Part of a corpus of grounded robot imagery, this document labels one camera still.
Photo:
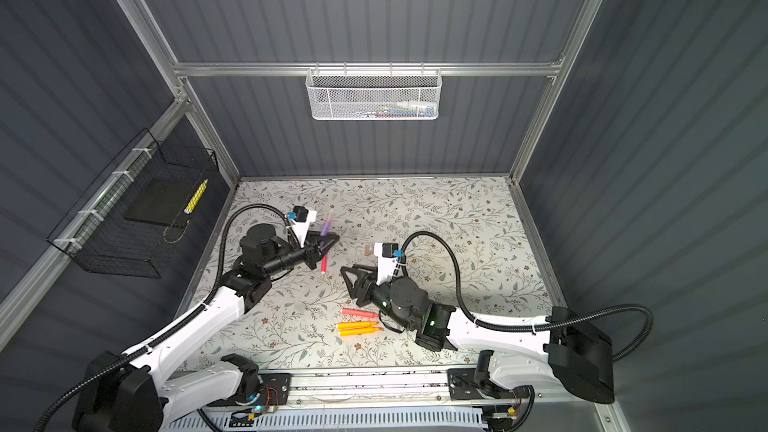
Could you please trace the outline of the purple highlighter pen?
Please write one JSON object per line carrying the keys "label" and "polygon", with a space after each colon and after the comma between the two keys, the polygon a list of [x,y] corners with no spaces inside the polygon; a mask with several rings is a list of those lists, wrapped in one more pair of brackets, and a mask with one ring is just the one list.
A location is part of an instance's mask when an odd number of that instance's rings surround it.
{"label": "purple highlighter pen", "polygon": [[324,225],[320,232],[321,241],[319,242],[320,251],[325,253],[329,247],[333,244],[333,237],[330,233],[332,222],[332,214],[329,213],[325,219]]}

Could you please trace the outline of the red-pink highlighter pen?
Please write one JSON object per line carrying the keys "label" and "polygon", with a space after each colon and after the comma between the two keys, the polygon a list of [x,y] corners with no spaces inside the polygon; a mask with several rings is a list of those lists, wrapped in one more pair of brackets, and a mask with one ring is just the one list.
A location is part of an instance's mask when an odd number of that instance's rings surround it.
{"label": "red-pink highlighter pen", "polygon": [[371,311],[351,309],[351,308],[342,308],[341,311],[342,311],[342,314],[351,316],[351,317],[366,318],[366,319],[379,318],[378,312],[371,312]]}

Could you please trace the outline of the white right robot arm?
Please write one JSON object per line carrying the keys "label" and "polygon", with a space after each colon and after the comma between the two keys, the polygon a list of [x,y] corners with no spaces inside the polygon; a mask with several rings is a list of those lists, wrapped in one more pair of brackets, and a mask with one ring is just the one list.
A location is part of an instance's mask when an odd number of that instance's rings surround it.
{"label": "white right robot arm", "polygon": [[546,321],[544,316],[507,317],[508,326],[522,330],[494,331],[454,306],[431,300],[410,278],[378,283],[377,269],[361,264],[343,266],[340,274],[358,306],[375,306],[380,316],[397,325],[396,331],[414,332],[420,347],[432,352],[477,351],[474,383],[486,396],[559,383],[589,402],[615,400],[612,341],[587,322],[543,331],[537,324]]}

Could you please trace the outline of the yellow highlighter pen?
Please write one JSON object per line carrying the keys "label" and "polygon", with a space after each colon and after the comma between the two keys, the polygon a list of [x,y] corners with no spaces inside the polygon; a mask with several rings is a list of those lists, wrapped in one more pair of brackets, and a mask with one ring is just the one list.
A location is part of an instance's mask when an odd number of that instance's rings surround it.
{"label": "yellow highlighter pen", "polygon": [[373,334],[376,332],[382,331],[381,327],[358,327],[358,328],[350,328],[350,329],[342,329],[339,331],[340,337],[351,337],[351,336],[359,336],[359,335],[367,335],[367,334]]}

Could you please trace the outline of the yellow highlighter in basket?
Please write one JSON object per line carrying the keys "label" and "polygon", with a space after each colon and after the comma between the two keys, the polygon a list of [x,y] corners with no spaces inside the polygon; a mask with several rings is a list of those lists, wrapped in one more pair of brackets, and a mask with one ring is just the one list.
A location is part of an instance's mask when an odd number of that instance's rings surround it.
{"label": "yellow highlighter in basket", "polygon": [[204,179],[194,191],[187,204],[185,205],[185,208],[183,209],[185,215],[191,215],[194,212],[197,204],[207,189],[208,182],[208,179]]}

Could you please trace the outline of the black pad in basket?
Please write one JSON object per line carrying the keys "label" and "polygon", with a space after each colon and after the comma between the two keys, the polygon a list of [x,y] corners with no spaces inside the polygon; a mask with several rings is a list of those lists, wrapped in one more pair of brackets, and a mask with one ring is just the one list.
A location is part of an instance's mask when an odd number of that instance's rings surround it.
{"label": "black pad in basket", "polygon": [[123,218],[149,225],[183,228],[190,219],[183,209],[196,189],[195,182],[152,179]]}

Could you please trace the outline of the items in white basket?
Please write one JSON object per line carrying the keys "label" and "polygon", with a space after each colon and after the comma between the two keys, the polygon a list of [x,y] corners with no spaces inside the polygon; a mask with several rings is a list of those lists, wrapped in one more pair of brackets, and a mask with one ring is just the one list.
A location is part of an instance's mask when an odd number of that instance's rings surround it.
{"label": "items in white basket", "polygon": [[384,105],[372,105],[352,112],[353,117],[366,119],[434,119],[439,104],[434,101],[401,101]]}

